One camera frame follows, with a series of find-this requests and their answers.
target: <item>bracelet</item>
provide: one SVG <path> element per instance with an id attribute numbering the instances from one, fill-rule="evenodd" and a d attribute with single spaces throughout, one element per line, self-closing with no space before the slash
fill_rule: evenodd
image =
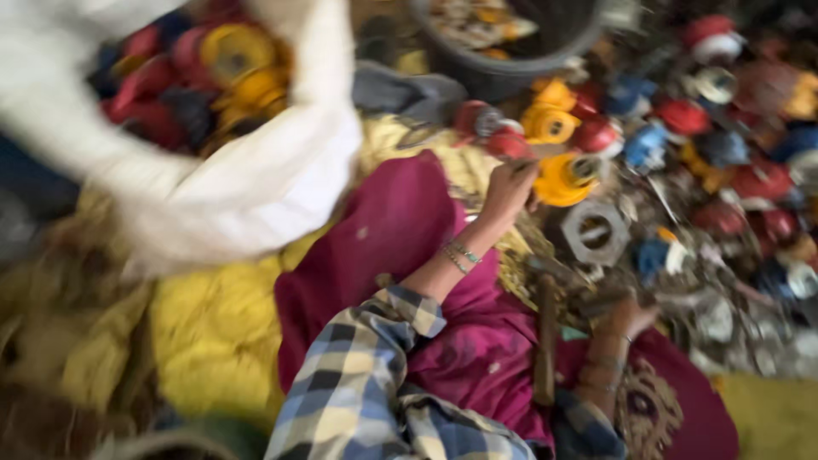
<path id="1" fill-rule="evenodd" d="M 452 252 L 452 250 L 449 249 L 449 246 L 443 247 L 443 253 L 449 257 L 449 259 L 452 261 L 453 264 L 457 266 L 457 269 L 459 269 L 461 273 L 463 273 L 464 275 L 469 274 L 469 270 L 466 267 L 464 267 L 463 264 L 460 263 L 460 261 L 457 260 L 457 257 Z"/>
<path id="2" fill-rule="evenodd" d="M 449 241 L 449 246 L 455 248 L 455 250 L 461 254 L 463 254 L 472 264 L 479 264 L 483 262 L 478 256 L 474 255 L 474 252 L 468 250 L 463 246 L 460 242 L 451 240 Z"/>
<path id="3" fill-rule="evenodd" d="M 628 334 L 617 334 L 615 332 L 605 332 L 605 331 L 603 331 L 603 332 L 600 332 L 599 334 L 596 334 L 596 335 L 597 336 L 615 336 L 615 337 L 619 337 L 620 339 L 627 340 L 627 343 L 629 345 L 633 344 L 633 339 Z"/>
<path id="4" fill-rule="evenodd" d="M 625 362 L 617 359 L 615 356 L 600 356 L 596 359 L 588 359 L 588 363 L 591 363 L 595 366 L 599 366 L 601 368 L 608 368 L 613 369 L 616 372 L 622 372 L 625 370 Z"/>
<path id="5" fill-rule="evenodd" d="M 596 383 L 589 382 L 588 380 L 582 378 L 582 376 L 580 376 L 580 378 L 579 378 L 579 384 L 583 385 L 583 386 L 588 386 L 588 387 L 591 387 L 591 388 L 596 388 L 597 390 L 603 390 L 605 393 L 610 393 L 612 391 L 615 391 L 619 387 L 619 382 L 609 383 L 608 385 L 603 386 L 603 385 L 598 385 Z"/>

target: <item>hand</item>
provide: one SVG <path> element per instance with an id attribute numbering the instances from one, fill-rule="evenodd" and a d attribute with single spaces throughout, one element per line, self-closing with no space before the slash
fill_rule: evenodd
<path id="1" fill-rule="evenodd" d="M 653 326 L 658 316 L 657 306 L 643 309 L 634 295 L 619 301 L 608 317 L 605 327 L 611 332 L 624 334 L 636 339 L 642 332 Z"/>
<path id="2" fill-rule="evenodd" d="M 497 166 L 492 171 L 479 220 L 500 228 L 503 233 L 508 231 L 514 226 L 517 214 L 526 206 L 539 172 L 537 162 L 527 165 L 512 162 Z"/>

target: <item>turquoise bracelet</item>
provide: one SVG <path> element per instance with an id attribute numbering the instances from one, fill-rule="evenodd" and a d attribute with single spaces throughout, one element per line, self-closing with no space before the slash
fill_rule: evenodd
<path id="1" fill-rule="evenodd" d="M 451 240 L 449 242 L 449 245 L 451 247 L 455 248 L 455 250 L 457 252 L 463 254 L 472 264 L 479 264 L 480 262 L 483 262 L 482 259 L 480 259 L 478 256 L 474 255 L 474 252 L 472 252 L 470 250 L 467 250 L 465 248 L 465 246 L 463 246 L 459 242 Z"/>
<path id="2" fill-rule="evenodd" d="M 453 264 L 455 264 L 457 266 L 457 268 L 461 271 L 461 273 L 463 273 L 464 275 L 469 274 L 469 269 L 464 267 L 463 264 L 461 264 L 457 260 L 457 257 L 455 256 L 455 253 L 453 253 L 452 250 L 449 249 L 448 245 L 443 247 L 443 253 L 449 257 L 449 259 L 452 261 Z"/>

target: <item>sack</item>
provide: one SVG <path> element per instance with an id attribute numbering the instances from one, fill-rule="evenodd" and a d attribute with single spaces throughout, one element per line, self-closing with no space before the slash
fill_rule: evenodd
<path id="1" fill-rule="evenodd" d="M 179 0 L 9 0 L 0 16 L 0 129 L 53 169 L 113 195 L 139 274 L 259 256 L 323 225 L 353 171 L 345 0 L 245 0 L 294 48 L 290 107 L 207 160 L 110 124 L 84 83 L 99 44 Z"/>

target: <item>hexagonal metal nut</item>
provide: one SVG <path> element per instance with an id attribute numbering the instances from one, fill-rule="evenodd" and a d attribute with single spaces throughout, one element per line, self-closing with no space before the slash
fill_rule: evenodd
<path id="1" fill-rule="evenodd" d="M 582 225 L 589 219 L 602 220 L 609 229 L 606 240 L 598 247 L 591 247 L 581 239 Z M 604 267 L 615 265 L 631 240 L 628 226 L 617 207 L 594 200 L 581 201 L 568 210 L 559 230 L 578 262 Z"/>

